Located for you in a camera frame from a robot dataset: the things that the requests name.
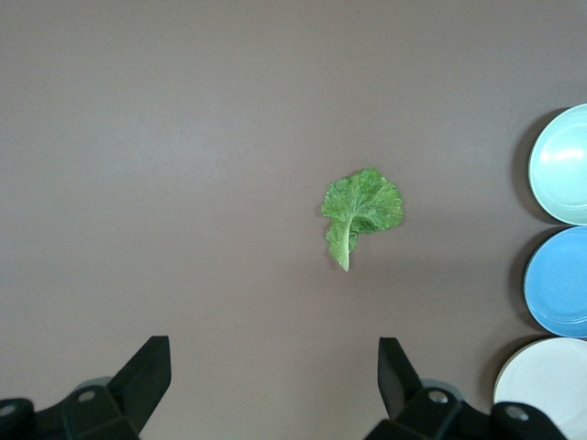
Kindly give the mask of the blue round plate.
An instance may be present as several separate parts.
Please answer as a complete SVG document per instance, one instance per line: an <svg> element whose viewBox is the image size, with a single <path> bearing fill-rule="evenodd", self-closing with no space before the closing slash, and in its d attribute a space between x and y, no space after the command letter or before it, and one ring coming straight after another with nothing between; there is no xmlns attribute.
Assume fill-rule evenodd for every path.
<svg viewBox="0 0 587 440"><path fill-rule="evenodd" d="M587 226L561 230L537 248L526 266L524 296L550 333L587 339Z"/></svg>

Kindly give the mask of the beige round plate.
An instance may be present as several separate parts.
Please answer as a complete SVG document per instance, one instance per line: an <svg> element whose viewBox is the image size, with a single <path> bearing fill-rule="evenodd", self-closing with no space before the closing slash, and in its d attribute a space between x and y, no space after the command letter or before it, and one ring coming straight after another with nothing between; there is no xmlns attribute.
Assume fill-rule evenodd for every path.
<svg viewBox="0 0 587 440"><path fill-rule="evenodd" d="M568 440L587 440L587 342L555 337L517 350L497 376L493 401L531 405Z"/></svg>

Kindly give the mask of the green lettuce leaf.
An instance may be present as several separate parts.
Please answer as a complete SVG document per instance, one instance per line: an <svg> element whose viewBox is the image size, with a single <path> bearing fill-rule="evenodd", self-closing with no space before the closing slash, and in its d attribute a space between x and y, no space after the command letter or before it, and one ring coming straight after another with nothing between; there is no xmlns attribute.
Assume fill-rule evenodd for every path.
<svg viewBox="0 0 587 440"><path fill-rule="evenodd" d="M327 186L321 214L329 220L325 233L329 254L343 270L349 270L359 236L400 225L404 201L395 183L366 168Z"/></svg>

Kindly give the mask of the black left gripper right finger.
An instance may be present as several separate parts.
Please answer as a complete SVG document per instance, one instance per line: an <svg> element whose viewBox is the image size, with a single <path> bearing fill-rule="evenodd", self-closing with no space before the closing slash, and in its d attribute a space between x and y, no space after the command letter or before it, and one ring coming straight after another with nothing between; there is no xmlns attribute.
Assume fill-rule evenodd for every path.
<svg viewBox="0 0 587 440"><path fill-rule="evenodd" d="M531 405L500 402L484 413L443 386L425 385L394 337L379 339L377 383L388 417L364 440L568 440Z"/></svg>

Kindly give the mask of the pale green round plate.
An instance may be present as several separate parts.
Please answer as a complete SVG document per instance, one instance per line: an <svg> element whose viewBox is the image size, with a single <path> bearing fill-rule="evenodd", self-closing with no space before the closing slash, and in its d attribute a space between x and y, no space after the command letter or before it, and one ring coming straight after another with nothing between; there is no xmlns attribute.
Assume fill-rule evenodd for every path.
<svg viewBox="0 0 587 440"><path fill-rule="evenodd" d="M587 103L557 115L540 132L528 160L537 203L562 223L587 226Z"/></svg>

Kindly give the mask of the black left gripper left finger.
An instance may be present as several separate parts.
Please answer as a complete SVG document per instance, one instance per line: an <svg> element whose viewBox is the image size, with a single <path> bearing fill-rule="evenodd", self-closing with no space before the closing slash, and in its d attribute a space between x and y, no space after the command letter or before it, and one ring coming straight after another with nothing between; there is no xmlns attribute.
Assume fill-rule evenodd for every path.
<svg viewBox="0 0 587 440"><path fill-rule="evenodd" d="M169 337L155 335L105 385L87 385L37 412L0 400L0 440L140 440L172 382Z"/></svg>

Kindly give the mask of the brown table cover sheet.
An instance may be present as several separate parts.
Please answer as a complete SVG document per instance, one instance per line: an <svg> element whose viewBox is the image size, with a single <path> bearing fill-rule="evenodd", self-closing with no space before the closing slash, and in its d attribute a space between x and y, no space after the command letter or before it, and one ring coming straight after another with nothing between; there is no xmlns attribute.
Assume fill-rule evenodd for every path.
<svg viewBox="0 0 587 440"><path fill-rule="evenodd" d="M143 440L362 440L377 348L488 411L545 334L526 161L587 102L587 0L0 0L0 399L167 335ZM327 186L400 225L330 256Z"/></svg>

